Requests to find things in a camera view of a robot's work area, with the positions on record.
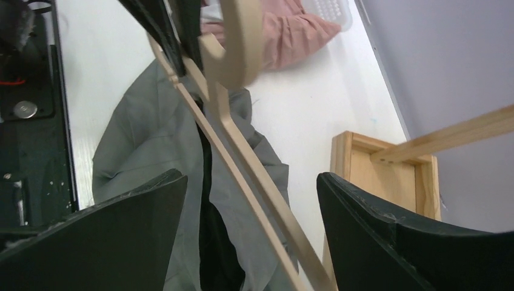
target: wooden hanger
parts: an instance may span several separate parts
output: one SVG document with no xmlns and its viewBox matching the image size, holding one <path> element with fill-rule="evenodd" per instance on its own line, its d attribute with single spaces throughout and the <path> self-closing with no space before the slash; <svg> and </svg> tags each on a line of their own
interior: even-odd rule
<svg viewBox="0 0 514 291">
<path fill-rule="evenodd" d="M 196 83 L 201 98 L 209 112 L 215 117 L 220 128 L 244 166 L 250 179 L 258 189 L 267 207 L 271 210 L 288 244 L 295 252 L 315 290 L 337 290 L 331 284 L 328 274 L 309 243 L 307 236 L 294 217 L 289 206 L 275 186 L 264 166 L 257 158 L 230 116 L 227 89 L 240 89 L 251 83 L 261 69 L 262 23 L 261 8 L 257 0 L 221 0 L 224 15 L 225 48 L 212 35 L 200 36 L 199 45 L 204 64 L 204 73 L 188 56 L 182 59 L 187 75 Z M 162 65 L 170 82 L 181 92 L 182 98 L 206 135 L 211 145 L 218 151 L 232 178 L 248 201 L 250 208 L 268 237 L 282 268 L 284 268 L 295 290 L 306 290 L 305 285 L 282 246 L 277 234 L 262 210 L 255 195 L 237 168 L 233 158 L 223 146 L 212 126 L 200 111 L 189 92 L 179 82 L 176 74 L 163 56 L 159 45 L 149 36 L 152 50 Z"/>
</svg>

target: pink garment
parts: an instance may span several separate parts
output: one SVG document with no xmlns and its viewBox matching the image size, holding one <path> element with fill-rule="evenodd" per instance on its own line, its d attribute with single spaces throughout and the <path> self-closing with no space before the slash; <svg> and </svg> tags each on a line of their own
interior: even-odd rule
<svg viewBox="0 0 514 291">
<path fill-rule="evenodd" d="M 300 0 L 261 0 L 264 69 L 279 69 L 314 54 L 341 31 L 341 26 L 306 13 Z M 224 45 L 222 22 L 202 24 Z"/>
</svg>

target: gray garment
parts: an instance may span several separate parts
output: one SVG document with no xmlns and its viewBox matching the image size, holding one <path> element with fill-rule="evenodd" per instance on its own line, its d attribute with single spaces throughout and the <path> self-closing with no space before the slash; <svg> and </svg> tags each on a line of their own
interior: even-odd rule
<svg viewBox="0 0 514 291">
<path fill-rule="evenodd" d="M 187 78 L 182 78 L 181 82 L 198 99 L 196 86 Z M 234 122 L 287 201 L 289 168 L 280 162 L 265 137 L 250 125 L 249 92 L 244 89 L 230 92 L 230 109 Z M 229 149 L 216 122 L 210 114 L 206 117 Z M 202 146 L 194 117 L 154 61 L 121 99 L 96 149 L 93 157 L 95 202 L 131 190 L 170 169 L 178 169 L 189 180 L 164 290 L 200 291 L 198 238 L 204 171 Z M 278 230 L 255 187 L 244 175 Z M 215 149 L 212 150 L 210 202 L 220 212 L 239 264 L 245 271 L 241 290 L 289 290 L 287 278 L 278 267 L 261 227 Z M 279 237 L 286 246 L 281 233 Z"/>
</svg>

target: wooden frame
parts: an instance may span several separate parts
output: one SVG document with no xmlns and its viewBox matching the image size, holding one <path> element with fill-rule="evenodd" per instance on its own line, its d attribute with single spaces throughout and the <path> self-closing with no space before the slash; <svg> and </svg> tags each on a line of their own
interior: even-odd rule
<svg viewBox="0 0 514 291">
<path fill-rule="evenodd" d="M 512 131 L 514 105 L 399 145 L 344 132 L 332 141 L 330 170 L 382 199 L 441 220 L 437 158 L 431 154 Z M 335 280 L 326 237 L 323 247 L 323 266 Z"/>
<path fill-rule="evenodd" d="M 412 212 L 441 220 L 437 158 L 425 155 L 396 164 L 379 164 L 371 156 L 393 147 L 378 139 L 353 132 L 334 137 L 334 173 L 357 187 Z"/>
</svg>

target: white surface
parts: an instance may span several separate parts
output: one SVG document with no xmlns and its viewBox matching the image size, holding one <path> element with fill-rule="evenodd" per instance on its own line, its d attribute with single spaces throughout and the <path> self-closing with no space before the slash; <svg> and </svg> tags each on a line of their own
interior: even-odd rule
<svg viewBox="0 0 514 291">
<path fill-rule="evenodd" d="M 62 52 L 83 208 L 92 204 L 91 160 L 112 110 L 153 58 L 143 29 L 118 2 L 58 4 L 66 16 L 60 22 Z M 329 171 L 332 138 L 353 130 L 389 142 L 405 140 L 353 2 L 350 11 L 349 31 L 301 65 L 264 72 L 249 86 L 253 124 L 290 165 L 291 207 L 319 255 L 324 231 L 316 177 Z"/>
</svg>

